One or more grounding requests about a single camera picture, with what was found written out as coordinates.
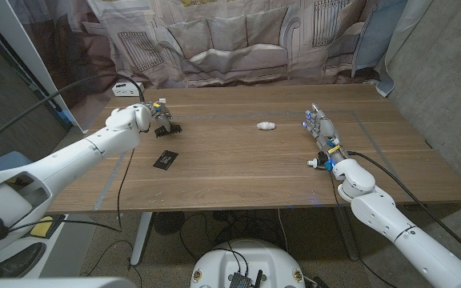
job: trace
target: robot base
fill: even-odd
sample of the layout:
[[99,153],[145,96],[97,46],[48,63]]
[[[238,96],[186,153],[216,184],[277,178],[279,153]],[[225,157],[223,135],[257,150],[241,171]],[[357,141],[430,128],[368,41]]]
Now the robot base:
[[[263,271],[260,288],[305,288],[300,265],[284,250],[277,246],[258,239],[235,239],[230,241],[232,250],[239,252],[247,260],[248,275],[251,284],[259,270]],[[215,248],[229,249],[227,243]],[[246,272],[247,265],[238,257],[241,274]],[[231,280],[238,271],[238,262],[233,253],[225,250],[212,250],[198,260],[191,275],[190,288],[219,288],[231,287]]]

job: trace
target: white robotic arm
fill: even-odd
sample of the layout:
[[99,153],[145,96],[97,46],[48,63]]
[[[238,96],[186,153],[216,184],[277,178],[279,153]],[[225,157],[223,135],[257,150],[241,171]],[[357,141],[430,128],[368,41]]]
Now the white robotic arm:
[[135,148],[140,132],[147,132],[152,119],[162,124],[160,135],[170,133],[170,112],[163,105],[139,103],[116,109],[106,127],[49,156],[14,169],[0,171],[0,249],[33,227],[8,233],[12,226],[40,220],[56,196],[103,159]]
[[331,120],[314,103],[303,126],[324,152],[309,165],[331,170],[343,181],[339,195],[351,203],[354,216],[394,243],[433,286],[461,287],[461,260],[405,217],[373,175],[349,158]]

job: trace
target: black cable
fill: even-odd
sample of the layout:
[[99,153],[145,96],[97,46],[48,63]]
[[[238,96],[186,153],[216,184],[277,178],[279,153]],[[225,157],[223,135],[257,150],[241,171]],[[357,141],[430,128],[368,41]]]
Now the black cable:
[[134,269],[134,271],[136,272],[136,274],[138,275],[138,277],[140,277],[140,288],[143,288],[143,280],[142,280],[142,275],[140,274],[140,272],[138,272],[138,270],[136,269],[136,267],[132,266],[131,265],[131,268]]
[[206,215],[202,214],[202,213],[197,213],[197,214],[193,214],[191,215],[190,217],[188,217],[186,220],[184,220],[184,223],[181,225],[181,229],[179,230],[179,238],[181,238],[181,243],[182,245],[184,246],[184,249],[186,250],[186,252],[188,252],[188,254],[195,260],[195,261],[198,261],[198,258],[195,257],[195,255],[193,253],[191,253],[191,251],[188,249],[188,246],[186,246],[186,243],[184,242],[184,240],[182,239],[182,228],[184,227],[184,225],[188,222],[188,220],[190,220],[191,218],[197,216],[197,215],[201,215],[204,217],[204,220],[205,220],[205,231],[206,231],[206,236],[207,236],[207,240],[209,241],[209,243],[211,243],[211,245],[214,245],[214,243],[210,240],[210,237],[209,237],[209,234],[207,233],[207,217]]
[[16,230],[19,230],[21,228],[24,228],[24,227],[28,227],[28,226],[32,226],[32,225],[36,225],[36,224],[40,224],[40,223],[57,223],[57,222],[65,222],[65,223],[78,223],[78,224],[88,224],[88,225],[94,225],[94,226],[100,226],[100,227],[104,227],[104,228],[107,228],[107,229],[110,229],[110,230],[113,230],[113,231],[117,231],[117,232],[122,232],[121,230],[118,230],[116,228],[113,228],[113,227],[110,227],[110,226],[107,226],[107,225],[104,225],[104,224],[99,224],[99,223],[95,223],[95,222],[88,222],[88,221],[78,221],[78,220],[42,220],[42,221],[36,221],[36,222],[32,222],[32,223],[27,223],[27,224],[24,224],[24,225],[20,225],[20,226],[17,226],[15,228],[9,228],[8,229],[8,233],[10,232],[14,232]]
[[108,252],[108,250],[109,250],[113,245],[115,245],[115,244],[117,244],[117,243],[119,243],[119,242],[125,242],[125,243],[129,244],[129,247],[131,248],[131,250],[133,250],[133,245],[132,245],[129,241],[127,241],[127,240],[117,240],[117,241],[111,243],[111,245],[109,245],[109,246],[104,250],[104,252],[102,252],[101,257],[99,257],[99,259],[98,259],[97,262],[95,263],[95,265],[94,265],[94,267],[92,268],[92,270],[90,270],[90,272],[88,272],[88,273],[86,274],[86,276],[91,276],[91,275],[92,275],[92,273],[94,272],[95,268],[97,268],[97,266],[98,266],[99,263],[101,262],[102,257],[104,257],[104,255],[106,254],[106,252]]
[[[195,255],[194,255],[193,253],[191,253],[191,251],[190,251],[190,250],[188,249],[188,247],[186,246],[186,243],[184,242],[184,239],[182,239],[182,228],[184,227],[184,224],[186,224],[186,222],[187,222],[190,218],[195,217],[195,216],[197,216],[197,215],[201,215],[201,216],[204,217],[204,220],[205,220],[205,222],[204,222],[205,225],[204,225],[204,226],[205,226],[205,231],[206,231],[207,240],[209,240],[209,242],[210,242],[211,244],[214,244],[214,243],[210,240],[209,234],[207,233],[207,217],[206,217],[206,215],[201,214],[201,213],[197,213],[197,214],[193,214],[193,215],[191,215],[190,217],[188,217],[188,218],[184,221],[184,223],[182,224],[181,229],[179,230],[179,238],[181,239],[182,246],[184,246],[184,249],[186,250],[186,252],[188,252],[188,254],[189,254],[195,261],[198,261],[198,258],[195,257]],[[247,265],[247,269],[245,270],[245,276],[247,276],[247,275],[248,275],[248,262],[247,262],[247,260],[246,260],[245,257],[244,257],[243,255],[241,255],[239,252],[232,250],[231,244],[230,244],[228,241],[227,241],[227,245],[229,245],[229,248],[230,248],[230,249],[225,249],[225,248],[214,248],[214,249],[211,249],[210,251],[214,251],[214,250],[225,250],[225,251],[232,252],[233,255],[234,255],[235,258],[236,258],[236,261],[238,262],[238,267],[239,267],[238,273],[241,274],[241,266],[239,265],[239,260],[238,260],[238,258],[236,257],[236,254],[239,255],[241,258],[243,258],[243,261],[244,261],[245,264]]]
[[127,163],[127,168],[126,168],[126,172],[124,173],[124,178],[122,179],[122,181],[120,182],[120,187],[118,188],[118,196],[117,196],[117,218],[118,218],[118,228],[120,228],[120,230],[122,230],[122,222],[121,222],[121,219],[120,219],[120,191],[122,191],[122,186],[124,185],[124,181],[126,180],[126,176],[127,176],[127,171],[129,170],[129,166],[131,164],[131,160],[133,160],[133,154],[134,154],[134,148],[133,148],[133,151],[131,152],[131,157],[129,159],[129,162]]
[[[229,249],[232,251],[231,243],[227,241],[227,245],[229,246]],[[236,256],[236,253],[234,251],[232,251],[232,254],[234,255],[234,258],[236,258],[236,262],[238,263],[238,274],[241,275],[241,265],[239,265],[238,256]]]
[[390,284],[389,282],[387,282],[386,280],[384,280],[383,278],[381,278],[378,274],[376,274],[371,268],[369,268],[369,266],[361,259],[359,258],[360,262],[372,273],[376,276],[376,278],[382,280],[382,282],[384,282],[385,284],[387,284],[388,286],[390,287],[394,287],[394,288],[397,288],[396,286]]
[[[335,194],[335,183],[334,183],[334,177],[332,172],[331,171],[328,171],[328,173],[330,174],[330,180],[332,181],[332,192],[334,192],[334,197],[335,197],[335,202],[336,203],[339,203],[338,200],[337,200],[337,195]],[[388,286],[390,287],[394,287],[394,288],[397,288],[396,286],[390,284],[387,280],[383,279],[382,277],[380,277],[378,274],[376,274],[368,265],[366,265],[366,263],[362,260],[362,257],[360,257],[359,255],[359,260],[360,262],[369,270],[371,271],[372,274],[374,274],[378,279],[382,280],[382,282],[384,282],[385,284],[387,284]]]
[[[108,252],[108,250],[109,250],[113,245],[115,245],[115,244],[117,244],[117,243],[119,243],[119,242],[125,242],[125,243],[127,243],[127,244],[129,245],[129,247],[131,248],[131,250],[133,250],[133,245],[132,245],[129,241],[127,241],[127,240],[117,240],[117,241],[111,243],[111,245],[109,245],[109,246],[104,250],[104,252],[102,252],[101,257],[99,257],[99,259],[98,259],[97,262],[95,263],[95,265],[94,265],[94,267],[92,268],[92,270],[90,270],[90,272],[88,272],[88,273],[86,274],[86,276],[91,276],[91,275],[92,275],[92,273],[95,271],[95,268],[97,268],[98,264],[101,262],[102,257],[104,257],[104,255],[106,254],[106,252]],[[134,269],[134,271],[136,272],[136,274],[137,274],[138,277],[140,278],[140,288],[142,288],[142,285],[143,285],[142,275],[138,272],[138,270],[136,269],[135,266],[132,266],[131,264],[129,264],[129,266],[130,266],[131,268]]]
[[442,223],[442,221],[440,221],[436,216],[433,215],[432,212],[430,212],[428,210],[428,208],[425,207],[425,205],[423,205],[421,203],[420,200],[417,199],[416,196],[414,196],[412,194],[412,192],[410,192],[408,190],[408,188],[406,188],[404,186],[403,183],[401,183],[401,181],[395,177],[389,170],[387,170],[385,167],[381,166],[380,164],[378,164],[375,160],[367,157],[366,155],[362,154],[362,153],[359,153],[359,152],[354,152],[354,151],[348,151],[348,154],[349,155],[357,155],[359,157],[362,157],[364,159],[366,159],[367,161],[375,164],[375,166],[377,166],[378,168],[380,168],[383,172],[385,172],[387,175],[389,175],[394,181],[396,181],[396,183],[398,183],[398,185],[408,194],[408,196],[410,196],[410,198],[412,198],[415,202],[417,202],[417,204],[419,204],[419,206],[421,206],[423,208],[423,210],[433,219],[435,220],[442,228],[445,229],[446,232],[449,233],[449,235],[451,235],[456,241],[458,241],[460,244],[461,244],[461,238],[455,234],[455,232],[453,232],[449,227],[447,227],[444,223]]
[[225,248],[214,248],[214,249],[209,250],[209,252],[215,251],[215,250],[223,250],[223,251],[227,251],[227,252],[231,252],[231,253],[236,253],[236,254],[239,255],[241,258],[243,258],[243,261],[244,261],[245,264],[247,265],[247,270],[245,271],[245,277],[248,275],[248,262],[247,262],[247,260],[245,259],[245,257],[244,257],[243,255],[241,255],[238,251],[229,250],[229,249],[225,249]]
[[[129,81],[133,85],[135,85],[136,88],[138,89],[138,91],[141,91],[140,86],[138,86],[138,84],[133,79],[131,79],[129,77],[126,77],[126,76],[122,76],[121,74],[109,73],[109,74],[102,74],[102,75],[96,75],[96,76],[84,78],[82,80],[76,81],[76,82],[74,82],[74,83],[72,83],[70,85],[67,85],[67,86],[63,87],[62,89],[60,89],[60,90],[54,92],[53,94],[45,97],[44,99],[40,100],[39,102],[36,102],[30,108],[28,108],[27,110],[24,110],[23,112],[21,112],[19,115],[13,117],[11,120],[9,120],[5,125],[3,125],[0,128],[0,133],[2,133],[4,130],[6,130],[6,128],[10,127],[12,124],[16,123],[18,120],[20,120],[24,116],[28,115],[29,112],[39,108],[42,104],[44,104],[45,102],[48,102],[49,100],[51,100],[52,98],[60,95],[61,93],[65,92],[65,91],[67,91],[67,90],[69,90],[71,88],[74,88],[76,86],[79,86],[79,85],[83,84],[84,82],[87,82],[87,81],[90,81],[90,80],[93,80],[93,79],[96,79],[96,78],[102,78],[102,77],[108,77],[108,76],[116,76],[116,77],[119,77],[119,78],[126,79],[127,81]],[[140,97],[140,102],[145,102],[145,97],[143,96],[144,93],[145,93],[145,90],[143,90],[141,94],[138,94],[138,96]]]
[[328,174],[330,174],[330,180],[332,181],[332,191],[334,192],[334,198],[335,198],[335,204],[339,205],[339,201],[337,200],[337,195],[335,194],[335,183],[334,183],[334,175],[332,174],[331,171],[328,171]]

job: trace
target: small white cylinder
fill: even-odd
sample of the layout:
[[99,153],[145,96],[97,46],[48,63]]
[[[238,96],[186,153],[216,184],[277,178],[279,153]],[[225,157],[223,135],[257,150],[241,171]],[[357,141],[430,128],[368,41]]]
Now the small white cylinder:
[[260,123],[257,123],[257,128],[259,128],[260,130],[273,130],[275,129],[275,123],[260,122]]

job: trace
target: table top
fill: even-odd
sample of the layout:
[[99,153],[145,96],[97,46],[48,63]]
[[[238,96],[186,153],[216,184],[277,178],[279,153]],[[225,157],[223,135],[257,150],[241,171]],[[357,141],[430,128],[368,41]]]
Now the table top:
[[[419,200],[461,202],[461,179],[371,85],[148,90],[146,98],[166,98],[182,133],[156,138],[153,123],[134,152],[101,162],[67,187],[49,212],[116,211],[121,184],[120,209],[127,211],[346,205],[329,173],[307,165],[319,151],[301,126],[312,102],[335,124],[347,150],[384,165]],[[88,134],[104,127],[114,108],[136,102],[112,99]],[[258,130],[263,121],[275,129]],[[153,167],[165,150],[178,157],[168,170]],[[381,170],[355,158],[398,204],[411,203]]]

